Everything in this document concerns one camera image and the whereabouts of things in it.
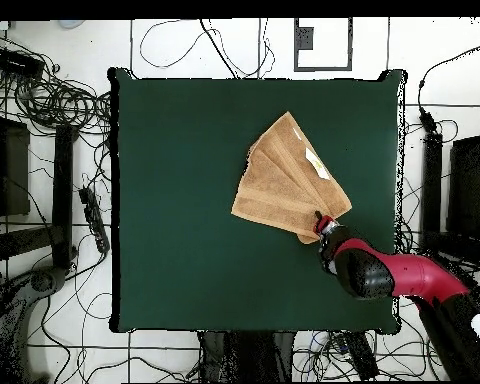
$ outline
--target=cable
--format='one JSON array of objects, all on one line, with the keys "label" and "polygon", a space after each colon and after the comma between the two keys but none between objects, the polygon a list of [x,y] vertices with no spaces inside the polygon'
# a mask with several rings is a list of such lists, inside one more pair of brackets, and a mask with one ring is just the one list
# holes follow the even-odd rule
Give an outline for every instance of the cable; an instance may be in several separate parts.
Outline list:
[{"label": "cable", "polygon": [[436,63],[434,66],[431,66],[431,67],[427,70],[427,72],[425,72],[425,75],[423,75],[423,78],[422,78],[421,81],[420,81],[419,89],[418,89],[418,106],[419,106],[420,111],[423,111],[423,112],[424,112],[424,109],[423,109],[423,107],[421,106],[421,89],[422,89],[423,86],[425,85],[425,79],[427,78],[427,75],[429,74],[429,72],[432,71],[433,69],[437,68],[437,67],[440,66],[440,65],[446,64],[446,63],[451,62],[451,61],[453,61],[453,60],[457,60],[457,59],[461,58],[462,56],[465,56],[465,55],[470,54],[470,53],[474,53],[475,51],[480,51],[480,46],[478,46],[478,47],[473,47],[473,48],[471,48],[471,49],[469,49],[469,50],[466,50],[466,51],[458,54],[458,55],[455,56],[455,57],[452,57],[452,58],[450,58],[450,59],[443,60],[443,61],[441,61],[441,62],[439,62],[439,63]]},{"label": "cable", "polygon": [[231,75],[233,75],[233,78],[238,78],[238,75],[235,74],[233,72],[233,69],[231,69],[231,67],[229,66],[228,62],[226,62],[226,59],[224,59],[224,56],[222,56],[222,53],[220,52],[219,48],[217,47],[217,44],[215,44],[215,40],[213,39],[213,37],[210,35],[210,33],[206,30],[206,28],[204,27],[204,23],[203,23],[203,20],[202,19],[199,19],[199,23],[201,24],[201,28],[203,28],[203,31],[206,32],[206,35],[208,36],[208,38],[210,39],[210,41],[212,42],[213,44],[213,47],[215,48],[215,51],[217,52],[217,54],[220,56],[220,58],[222,59],[222,61],[224,62],[224,65],[227,66],[227,68],[229,69],[229,72],[231,72]]},{"label": "cable", "polygon": [[68,366],[69,364],[69,361],[71,359],[71,351],[66,347],[64,346],[61,342],[59,342],[58,340],[55,340],[52,336],[50,336],[50,334],[48,334],[48,332],[46,331],[46,328],[44,326],[45,324],[45,320],[46,320],[46,315],[48,315],[48,311],[50,310],[50,305],[51,305],[51,296],[48,296],[47,298],[48,302],[47,302],[47,306],[46,306],[46,310],[44,311],[44,314],[43,314],[43,317],[41,318],[41,328],[43,329],[43,333],[46,337],[48,337],[48,339],[50,339],[53,343],[55,343],[56,345],[60,346],[62,349],[64,349],[66,351],[66,353],[68,354],[68,358],[66,359],[66,363],[64,364],[64,366],[61,368],[61,370],[59,371],[59,373],[57,374],[57,377],[55,377],[55,380],[53,381],[53,384],[57,384],[57,381],[59,381],[59,377],[61,376],[61,374],[64,372],[64,370],[66,369],[66,367]]},{"label": "cable", "polygon": [[185,380],[185,376],[179,372],[171,372],[171,371],[168,371],[164,368],[160,368],[160,367],[157,367],[156,365],[153,365],[151,363],[149,363],[148,361],[146,361],[144,358],[141,358],[139,356],[132,356],[129,360],[125,360],[125,361],[122,361],[122,362],[119,362],[117,364],[114,364],[114,365],[103,365],[101,367],[97,367],[95,368],[91,374],[89,375],[89,377],[87,377],[87,379],[85,380],[85,384],[89,384],[89,381],[91,380],[92,376],[100,371],[100,370],[106,370],[106,369],[111,369],[111,368],[117,368],[117,367],[120,367],[121,365],[124,365],[124,364],[127,364],[128,361],[141,361],[142,363],[144,363],[145,365],[147,365],[149,368],[151,369],[154,369],[156,371],[160,371],[160,372],[164,372],[166,373],[168,376],[171,376],[172,378],[174,378],[174,380],[176,381],[180,381],[182,383],[189,383],[189,381]]},{"label": "cable", "polygon": [[[231,58],[228,56],[227,52],[226,52],[226,49],[224,48],[224,42],[223,42],[223,39],[222,39],[222,34],[221,32],[216,29],[216,28],[210,28],[210,29],[206,29],[204,27],[204,25],[202,24],[202,20],[201,21],[201,28],[203,29],[203,32],[201,34],[199,34],[196,39],[194,40],[194,42],[192,43],[192,45],[186,50],[186,52],[181,56],[179,57],[178,59],[174,60],[173,62],[167,64],[167,65],[162,65],[162,64],[156,64],[154,63],[153,61],[149,60],[145,55],[144,55],[144,52],[143,52],[143,47],[144,47],[144,41],[146,40],[146,38],[148,37],[148,35],[155,29],[155,28],[158,28],[162,25],[165,25],[165,24],[170,24],[170,23],[176,23],[176,22],[180,22],[180,21],[183,21],[184,19],[176,19],[176,20],[170,20],[170,21],[164,21],[164,22],[159,22],[159,23],[156,23],[154,25],[152,25],[144,34],[144,36],[142,37],[142,40],[140,42],[140,45],[139,45],[139,54],[140,56],[142,57],[142,59],[146,62],[146,63],[149,63],[151,66],[155,67],[155,68],[159,68],[159,69],[167,69],[173,65],[176,65],[177,63],[181,62],[189,53],[190,51],[195,47],[195,45],[197,44],[197,42],[199,41],[199,39],[207,34],[207,36],[210,38],[210,40],[212,41],[214,47],[215,47],[215,50],[217,51],[217,53],[219,54],[219,56],[221,57],[222,61],[226,64],[226,66],[228,67],[228,69],[230,70],[230,72],[232,73],[233,77],[234,78],[238,78],[238,76],[234,73],[234,71],[231,69],[231,67],[229,66],[229,64],[227,63],[227,61],[224,59],[224,57],[229,61],[229,63],[237,70],[239,71],[240,73],[244,74],[244,79],[254,75],[254,74],[258,74],[258,79],[259,79],[259,72],[261,70],[261,68],[263,67],[263,65],[265,64],[266,60],[267,60],[267,57],[268,57],[268,54],[270,53],[272,55],[272,65],[270,67],[270,69],[268,71],[266,71],[263,76],[267,73],[267,72],[270,72],[272,70],[272,67],[274,66],[274,63],[275,63],[275,56],[274,56],[274,52],[272,51],[272,49],[270,48],[270,41],[268,38],[265,37],[265,33],[266,33],[266,29],[267,29],[267,25],[268,25],[268,18],[266,19],[265,21],[265,28],[264,28],[264,31],[263,31],[263,35],[261,35],[261,19],[259,21],[259,34],[258,34],[258,56],[259,56],[259,46],[260,46],[260,37],[263,38],[263,43],[264,43],[264,46],[265,46],[265,56],[263,58],[263,60],[260,61],[258,60],[258,67],[257,69],[255,69],[253,72],[245,72],[243,71],[242,69],[240,69],[232,60]],[[220,40],[220,44],[221,44],[221,47],[222,47],[222,53],[220,52],[220,50],[218,49],[215,41],[213,40],[213,38],[211,37],[211,33],[213,34],[216,34],[219,36],[219,40]]]},{"label": "cable", "polygon": [[[457,124],[457,121],[454,121],[453,119],[441,119],[440,121],[436,122],[436,124],[439,125],[439,128],[441,129],[439,134],[443,133],[443,125],[442,124],[447,123],[447,122],[450,122],[455,126],[455,134],[449,140],[443,140],[441,142],[442,144],[449,143],[449,142],[455,140],[457,138],[457,135],[459,134],[459,125]],[[407,136],[407,135],[410,135],[412,133],[415,133],[416,131],[420,130],[421,128],[423,128],[423,124],[409,124],[408,122],[406,122],[405,127],[404,127],[404,133]]]},{"label": "cable", "polygon": [[430,339],[427,340],[427,343],[426,343],[426,348],[427,348],[427,361],[428,361],[428,365],[430,367],[430,371],[432,371],[432,374],[434,375],[434,378],[437,380],[437,381],[441,381],[441,379],[438,377],[437,373],[436,373],[436,370],[434,369],[434,366],[432,365],[432,356],[431,356],[431,353],[430,353]]}]

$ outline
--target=towel tag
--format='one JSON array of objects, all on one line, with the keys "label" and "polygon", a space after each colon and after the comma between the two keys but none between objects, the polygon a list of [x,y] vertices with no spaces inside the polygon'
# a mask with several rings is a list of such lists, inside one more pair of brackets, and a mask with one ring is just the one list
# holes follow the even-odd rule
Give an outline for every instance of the towel tag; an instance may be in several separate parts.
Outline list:
[{"label": "towel tag", "polygon": [[327,172],[325,171],[325,167],[320,162],[320,159],[318,159],[311,150],[309,150],[306,147],[306,159],[311,162],[311,165],[313,165],[313,168],[315,168],[315,171],[317,172],[318,176],[324,180],[329,179],[329,175],[327,175]]}]

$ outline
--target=brown towel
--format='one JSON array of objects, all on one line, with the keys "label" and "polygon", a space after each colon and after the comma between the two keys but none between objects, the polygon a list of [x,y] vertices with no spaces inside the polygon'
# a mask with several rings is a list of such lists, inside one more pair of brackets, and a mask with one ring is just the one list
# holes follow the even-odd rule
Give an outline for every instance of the brown towel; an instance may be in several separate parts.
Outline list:
[{"label": "brown towel", "polygon": [[315,211],[338,218],[350,201],[289,112],[251,146],[231,213],[318,240]]}]

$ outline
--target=black device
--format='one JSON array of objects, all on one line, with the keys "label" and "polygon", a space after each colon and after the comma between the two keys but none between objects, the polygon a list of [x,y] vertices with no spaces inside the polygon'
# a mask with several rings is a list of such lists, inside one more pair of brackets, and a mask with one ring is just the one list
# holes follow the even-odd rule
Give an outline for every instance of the black device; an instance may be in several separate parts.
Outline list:
[{"label": "black device", "polygon": [[110,242],[107,233],[105,232],[103,220],[101,219],[101,211],[98,202],[96,201],[96,196],[89,187],[78,190],[78,194],[80,195],[82,204],[85,205],[85,219],[91,228],[94,239],[96,240],[98,252],[106,254],[110,250]]},{"label": "black device", "polygon": [[[0,118],[0,204],[4,201],[4,184],[13,181],[4,167],[4,134],[4,121]],[[71,260],[76,255],[71,240],[72,152],[76,136],[78,133],[69,125],[56,130],[52,224],[0,234],[0,261],[45,246],[51,246],[53,257],[52,266],[27,271],[6,281],[0,275],[0,383],[35,381],[26,353],[29,316],[40,299],[52,295],[64,285]],[[27,192],[28,184],[24,187],[18,181],[14,183]]]},{"label": "black device", "polygon": [[346,331],[344,337],[352,359],[352,366],[359,374],[359,378],[364,381],[378,376],[379,368],[375,355],[366,339],[366,334],[364,332]]},{"label": "black device", "polygon": [[0,216],[30,212],[28,194],[18,187],[28,187],[29,145],[30,132],[26,124],[0,117],[0,175],[5,177],[1,187]]},{"label": "black device", "polygon": [[43,69],[41,60],[0,48],[0,70],[5,74],[39,80]]},{"label": "black device", "polygon": [[453,143],[446,231],[440,231],[442,138],[430,113],[422,110],[420,119],[426,131],[420,247],[480,267],[480,136]]}]

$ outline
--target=black cable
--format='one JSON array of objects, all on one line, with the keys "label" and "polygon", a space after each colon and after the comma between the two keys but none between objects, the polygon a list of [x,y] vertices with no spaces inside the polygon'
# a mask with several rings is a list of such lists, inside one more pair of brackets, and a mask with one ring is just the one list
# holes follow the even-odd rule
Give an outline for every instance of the black cable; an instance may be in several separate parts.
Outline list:
[{"label": "black cable", "polygon": [[427,340],[426,348],[427,348],[427,361],[428,361],[428,365],[430,367],[430,371],[432,371],[432,374],[434,375],[434,378],[437,381],[441,381],[439,376],[436,374],[436,370],[434,369],[434,366],[432,365],[433,359],[432,359],[432,355],[431,355],[431,352],[430,352],[430,339]]},{"label": "black cable", "polygon": [[424,112],[424,109],[423,107],[421,106],[421,89],[423,88],[423,86],[425,85],[425,79],[427,78],[427,75],[429,74],[430,71],[432,71],[433,69],[437,68],[438,66],[440,65],[443,65],[443,64],[446,64],[448,62],[451,62],[453,60],[457,60],[459,58],[461,58],[462,56],[465,56],[467,54],[470,54],[470,53],[474,53],[475,51],[480,51],[480,46],[477,46],[477,47],[473,47],[469,50],[466,50],[460,54],[458,54],[457,56],[455,57],[452,57],[450,59],[446,59],[446,60],[443,60],[439,63],[436,63],[434,66],[431,66],[427,72],[425,72],[425,75],[423,75],[423,78],[421,79],[420,81],[420,84],[419,84],[419,89],[418,89],[418,106],[419,106],[419,109],[420,111],[423,111]]},{"label": "black cable", "polygon": [[179,372],[171,372],[171,371],[168,371],[164,368],[160,368],[160,367],[157,367],[156,365],[153,365],[153,364],[150,364],[148,361],[146,361],[144,358],[141,358],[141,357],[138,357],[138,356],[132,356],[129,360],[126,359],[125,361],[122,361],[122,362],[119,362],[117,364],[114,364],[114,365],[103,365],[101,367],[97,367],[95,368],[91,374],[89,375],[89,377],[87,377],[87,379],[85,380],[85,383],[86,384],[89,384],[89,381],[91,380],[92,376],[100,371],[100,370],[105,370],[105,369],[111,369],[111,368],[117,368],[117,367],[120,367],[121,365],[124,365],[126,363],[128,363],[129,361],[141,361],[142,363],[144,363],[145,365],[147,365],[148,367],[150,367],[151,369],[154,369],[156,371],[161,371],[161,372],[164,372],[166,373],[167,375],[171,376],[174,380],[176,381],[180,381],[182,383],[189,383],[189,381],[185,380],[185,376]]},{"label": "black cable", "polygon": [[221,60],[224,62],[224,65],[227,66],[227,68],[229,69],[229,72],[231,72],[231,75],[233,75],[233,78],[235,78],[235,79],[238,78],[238,75],[233,72],[233,69],[231,69],[231,67],[229,66],[229,63],[226,62],[226,59],[224,58],[224,56],[222,56],[222,53],[220,52],[219,48],[217,47],[217,44],[215,44],[215,40],[210,35],[210,33],[206,30],[206,28],[204,26],[204,23],[203,23],[203,20],[199,19],[199,23],[201,24],[201,28],[203,28],[203,31],[206,32],[206,35],[208,36],[208,38],[212,42],[213,47],[215,48],[215,51],[217,52],[217,54],[219,55]]},{"label": "black cable", "polygon": [[48,334],[48,332],[46,331],[46,328],[44,326],[45,324],[45,320],[46,320],[46,316],[48,315],[48,311],[50,310],[50,305],[51,305],[51,296],[48,296],[47,298],[48,300],[48,303],[47,303],[47,306],[46,306],[46,310],[44,311],[44,314],[43,314],[43,317],[41,318],[41,328],[43,330],[43,333],[44,335],[50,339],[53,343],[55,343],[56,345],[60,346],[62,349],[64,349],[66,351],[66,353],[68,354],[68,358],[66,359],[66,363],[64,364],[64,366],[61,368],[61,370],[59,371],[59,373],[57,374],[57,377],[55,377],[55,380],[53,381],[53,384],[57,384],[57,381],[59,381],[59,377],[61,376],[61,374],[64,372],[64,370],[66,369],[66,367],[68,366],[69,364],[69,361],[71,359],[71,351],[65,346],[63,345],[61,342],[59,342],[58,340],[55,340],[52,336],[50,336],[50,334]]}]

